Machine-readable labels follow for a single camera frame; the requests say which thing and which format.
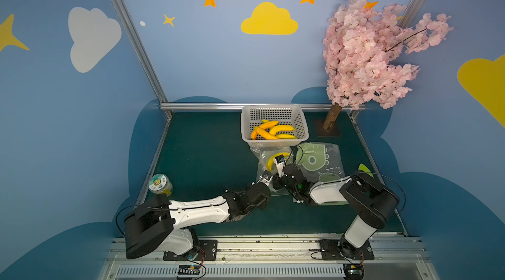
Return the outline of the green printed zip bag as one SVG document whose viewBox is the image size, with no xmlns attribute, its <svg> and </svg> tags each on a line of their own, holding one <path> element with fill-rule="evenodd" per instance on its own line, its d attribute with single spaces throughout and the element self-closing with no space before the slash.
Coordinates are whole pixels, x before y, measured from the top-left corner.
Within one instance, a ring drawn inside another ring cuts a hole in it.
<svg viewBox="0 0 505 280">
<path fill-rule="evenodd" d="M 345 175 L 339 146 L 331 143 L 301 143 L 296 164 L 309 182 L 310 201 L 322 206 L 341 206 L 348 202 L 340 188 L 349 177 Z"/>
</svg>

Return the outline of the yellow banana bag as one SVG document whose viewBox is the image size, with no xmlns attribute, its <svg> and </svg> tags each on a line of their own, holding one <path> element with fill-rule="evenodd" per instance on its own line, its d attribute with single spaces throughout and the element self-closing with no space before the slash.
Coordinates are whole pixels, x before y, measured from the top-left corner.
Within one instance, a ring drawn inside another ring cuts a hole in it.
<svg viewBox="0 0 505 280">
<path fill-rule="evenodd" d="M 280 152 L 276 153 L 275 155 L 272 155 L 269 159 L 268 162 L 266 163 L 266 168 L 269 172 L 272 171 L 273 165 L 274 165 L 274 159 L 278 156 L 283 156 L 285 159 L 289 158 L 289 153 L 288 152 Z"/>
<path fill-rule="evenodd" d="M 281 131 L 294 131 L 295 128 L 290 125 L 277 125 L 270 129 L 269 133 L 272 135 L 277 135 Z"/>
<path fill-rule="evenodd" d="M 278 139 L 298 139 L 296 136 L 291 134 L 277 134 L 276 137 Z"/>
</svg>

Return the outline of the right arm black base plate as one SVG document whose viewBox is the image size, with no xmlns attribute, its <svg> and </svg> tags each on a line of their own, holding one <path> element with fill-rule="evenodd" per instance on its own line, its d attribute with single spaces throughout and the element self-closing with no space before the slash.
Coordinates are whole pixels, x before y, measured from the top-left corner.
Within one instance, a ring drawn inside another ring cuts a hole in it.
<svg viewBox="0 0 505 280">
<path fill-rule="evenodd" d="M 317 241 L 320 246 L 323 260 L 375 260 L 372 246 L 366 241 L 363 246 L 356 248 L 344 238 L 320 239 Z"/>
</svg>

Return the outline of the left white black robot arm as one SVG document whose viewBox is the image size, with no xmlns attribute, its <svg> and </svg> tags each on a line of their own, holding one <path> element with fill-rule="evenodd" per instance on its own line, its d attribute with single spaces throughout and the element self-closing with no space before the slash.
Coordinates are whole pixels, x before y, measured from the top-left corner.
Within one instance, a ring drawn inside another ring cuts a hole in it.
<svg viewBox="0 0 505 280">
<path fill-rule="evenodd" d="M 204 201 L 178 202 L 157 195 L 126 215 L 126 257 L 133 260 L 146 256 L 165 240 L 170 243 L 171 252 L 183 256 L 197 248 L 191 227 L 240 221 L 256 208 L 265 209 L 270 199 L 270 189 L 264 183 Z"/>
</svg>

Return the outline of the clear zip bag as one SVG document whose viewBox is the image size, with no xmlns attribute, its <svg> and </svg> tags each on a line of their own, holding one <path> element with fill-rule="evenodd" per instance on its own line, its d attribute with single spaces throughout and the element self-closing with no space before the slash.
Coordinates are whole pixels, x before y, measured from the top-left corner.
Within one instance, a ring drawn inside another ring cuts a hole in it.
<svg viewBox="0 0 505 280">
<path fill-rule="evenodd" d="M 257 184 L 257 180 L 259 177 L 265 172 L 268 171 L 266 168 L 266 163 L 268 162 L 268 159 L 272 156 L 275 155 L 276 153 L 280 152 L 288 152 L 289 153 L 289 158 L 285 159 L 286 163 L 292 163 L 293 162 L 293 153 L 291 151 L 291 147 L 289 146 L 284 146 L 284 147 L 258 147 L 258 146 L 253 146 L 250 148 L 252 153 L 256 156 L 258 159 L 258 167 L 257 167 L 257 172 L 256 172 L 256 180 L 255 183 Z M 270 172 L 272 175 L 277 175 L 277 169 L 276 165 L 273 165 L 272 171 Z"/>
</svg>

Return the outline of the orange banana bag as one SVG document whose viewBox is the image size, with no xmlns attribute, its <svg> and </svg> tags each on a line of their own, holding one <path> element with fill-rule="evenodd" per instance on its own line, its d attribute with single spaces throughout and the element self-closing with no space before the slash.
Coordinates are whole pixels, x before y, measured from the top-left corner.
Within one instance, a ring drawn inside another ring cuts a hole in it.
<svg viewBox="0 0 505 280">
<path fill-rule="evenodd" d="M 270 134 L 266 130 L 260 128 L 260 127 L 255 127 L 255 131 L 257 134 L 259 134 L 261 137 L 264 139 L 278 139 L 275 135 Z"/>
<path fill-rule="evenodd" d="M 269 122 L 265 122 L 265 123 L 263 123 L 263 124 L 261 124 L 260 126 L 257 126 L 257 127 L 260 127 L 260 128 L 262 128 L 264 130 L 267 130 L 267 129 L 270 129 L 270 128 L 276 126 L 277 124 L 278 124 L 278 121 L 269 121 Z M 254 128 L 253 132 L 251 133 L 251 139 L 255 140 L 258 137 L 258 135 L 259 134 L 256 133 L 255 128 Z"/>
</svg>

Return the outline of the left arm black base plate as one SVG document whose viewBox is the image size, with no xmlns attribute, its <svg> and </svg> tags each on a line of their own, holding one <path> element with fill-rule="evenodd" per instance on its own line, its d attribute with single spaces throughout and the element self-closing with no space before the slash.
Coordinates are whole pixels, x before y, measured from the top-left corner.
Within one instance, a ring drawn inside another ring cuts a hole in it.
<svg viewBox="0 0 505 280">
<path fill-rule="evenodd" d="M 206 262 L 215 261 L 218 250 L 218 241 L 216 239 L 202 240 L 189 252 L 177 255 L 170 251 L 165 251 L 164 261 L 195 261 Z"/>
</svg>

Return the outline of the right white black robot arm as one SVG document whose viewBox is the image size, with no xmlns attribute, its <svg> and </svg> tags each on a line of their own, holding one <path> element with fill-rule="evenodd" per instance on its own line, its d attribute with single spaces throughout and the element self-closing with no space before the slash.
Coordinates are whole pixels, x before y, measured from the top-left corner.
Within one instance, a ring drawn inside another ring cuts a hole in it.
<svg viewBox="0 0 505 280">
<path fill-rule="evenodd" d="M 338 244 L 339 252 L 347 258 L 356 256 L 369 238 L 385 227 L 400 203 L 392 190 L 365 172 L 337 181 L 310 183 L 296 164 L 281 164 L 271 182 L 275 190 L 285 188 L 297 202 L 308 206 L 348 204 L 356 218 Z"/>
</svg>

